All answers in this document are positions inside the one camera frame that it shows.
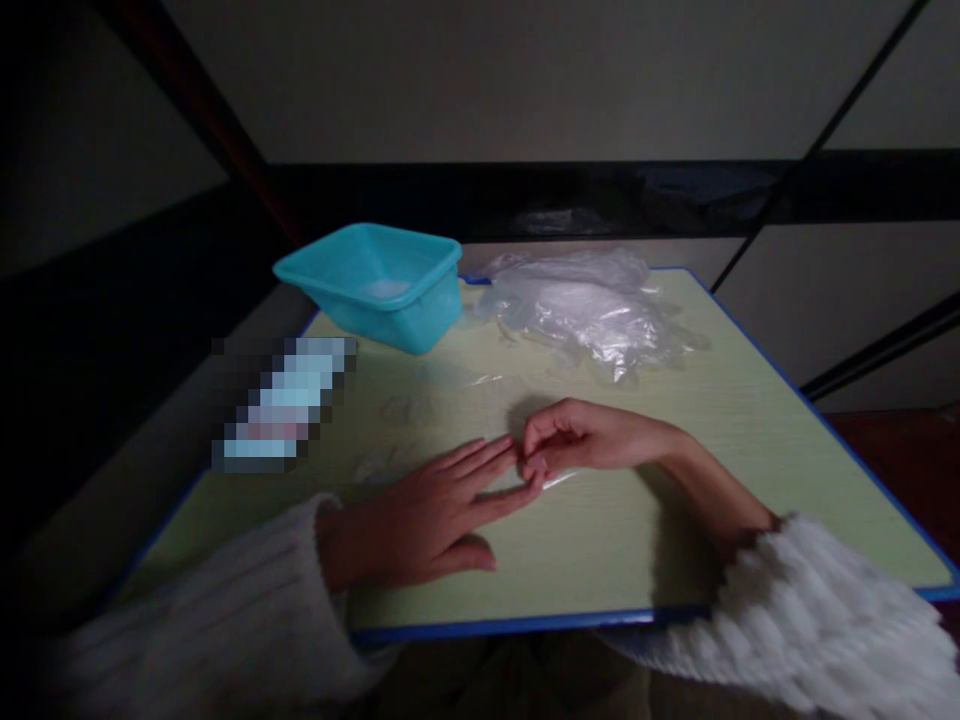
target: teal plastic basket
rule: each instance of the teal plastic basket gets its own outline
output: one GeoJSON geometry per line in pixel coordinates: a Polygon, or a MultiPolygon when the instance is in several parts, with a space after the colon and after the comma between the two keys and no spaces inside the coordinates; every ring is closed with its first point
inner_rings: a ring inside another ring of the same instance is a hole
{"type": "Polygon", "coordinates": [[[342,330],[421,355],[463,310],[462,254],[450,238],[357,223],[278,260],[273,272],[342,330]]]}

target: table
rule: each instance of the table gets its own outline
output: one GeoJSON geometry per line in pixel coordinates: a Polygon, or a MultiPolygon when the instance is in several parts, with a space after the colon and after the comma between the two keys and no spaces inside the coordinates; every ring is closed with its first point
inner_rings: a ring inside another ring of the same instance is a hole
{"type": "MultiPolygon", "coordinates": [[[[127,578],[120,600],[200,562],[222,542],[320,491],[347,504],[370,457],[417,462],[465,439],[517,433],[530,412],[570,395],[643,412],[693,433],[776,513],[818,518],[929,600],[960,598],[960,572],[688,271],[652,273],[678,321],[710,340],[680,370],[635,386],[561,369],[536,343],[511,344],[469,315],[429,354],[360,341],[344,402],[285,475],[204,472],[127,578]]],[[[482,287],[461,284],[465,306],[482,287]]],[[[318,313],[304,331],[337,337],[318,313]]],[[[702,611],[719,568],[668,479],[655,467],[583,471],[523,511],[481,530],[495,574],[462,573],[402,590],[352,594],[358,643],[656,622],[702,611]]]]}

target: person's right hand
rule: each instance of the person's right hand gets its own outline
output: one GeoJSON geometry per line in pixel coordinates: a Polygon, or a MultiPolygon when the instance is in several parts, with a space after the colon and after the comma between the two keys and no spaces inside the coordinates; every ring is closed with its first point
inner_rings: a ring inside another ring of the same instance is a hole
{"type": "Polygon", "coordinates": [[[403,587],[462,570],[496,568],[473,531],[533,502],[543,483],[481,495],[516,466],[513,438],[477,440],[434,460],[372,500],[317,515],[317,554],[332,593],[359,585],[403,587]]]}
{"type": "Polygon", "coordinates": [[[661,420],[567,398],[527,419],[523,477],[542,484],[569,467],[634,467],[665,458],[685,437],[661,420]]]}

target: person's left hand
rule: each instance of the person's left hand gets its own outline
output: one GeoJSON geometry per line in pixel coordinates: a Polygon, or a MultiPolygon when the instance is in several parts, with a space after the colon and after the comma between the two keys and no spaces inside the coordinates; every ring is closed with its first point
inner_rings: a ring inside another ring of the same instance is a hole
{"type": "Polygon", "coordinates": [[[460,572],[496,569],[473,530],[539,497],[542,479],[508,493],[477,497],[517,464],[513,439],[476,440],[444,455],[383,494],[317,516],[317,552],[332,593],[357,585],[416,585],[460,572]]]}

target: white fuzzy sleeve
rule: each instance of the white fuzzy sleeve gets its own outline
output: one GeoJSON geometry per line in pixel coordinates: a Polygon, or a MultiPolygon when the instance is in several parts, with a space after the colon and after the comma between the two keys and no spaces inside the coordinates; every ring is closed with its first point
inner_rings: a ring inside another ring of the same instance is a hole
{"type": "Polygon", "coordinates": [[[321,574],[318,495],[227,543],[145,601],[82,627],[57,653],[61,704],[80,717],[284,716],[344,703],[393,653],[361,655],[321,574]]]}
{"type": "Polygon", "coordinates": [[[910,588],[792,516],[738,554],[710,620],[603,639],[652,669],[800,712],[956,718],[957,648],[939,621],[910,588]]]}

